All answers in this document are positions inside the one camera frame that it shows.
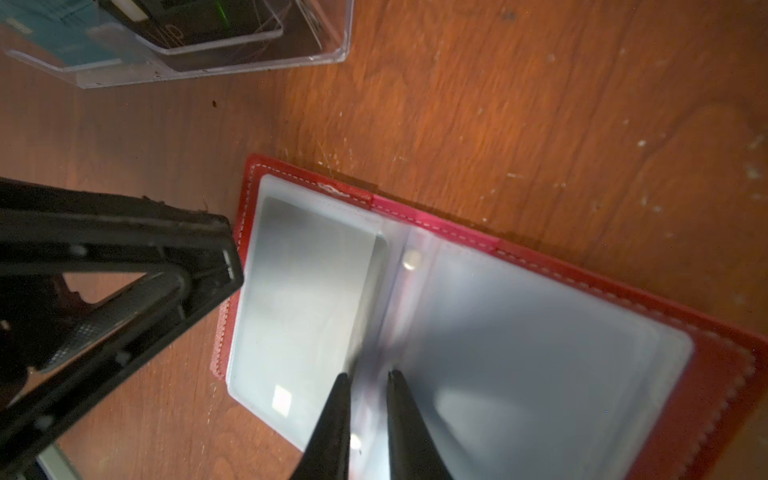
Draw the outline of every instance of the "wooden table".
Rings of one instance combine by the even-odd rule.
[[[0,58],[0,175],[234,218],[287,159],[768,333],[768,8],[358,2],[340,65],[81,91]],[[287,478],[210,314],[61,438],[83,477]],[[711,478],[768,476],[768,399]]]

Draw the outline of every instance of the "clear plastic packaging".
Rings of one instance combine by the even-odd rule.
[[[2,50],[82,88],[332,63],[349,52],[353,0],[98,5],[0,0]]]
[[[268,215],[276,200],[303,213]],[[275,177],[258,202],[228,388],[303,449],[352,372],[350,478],[389,478],[394,367],[456,480],[623,478],[693,351],[680,330]]]

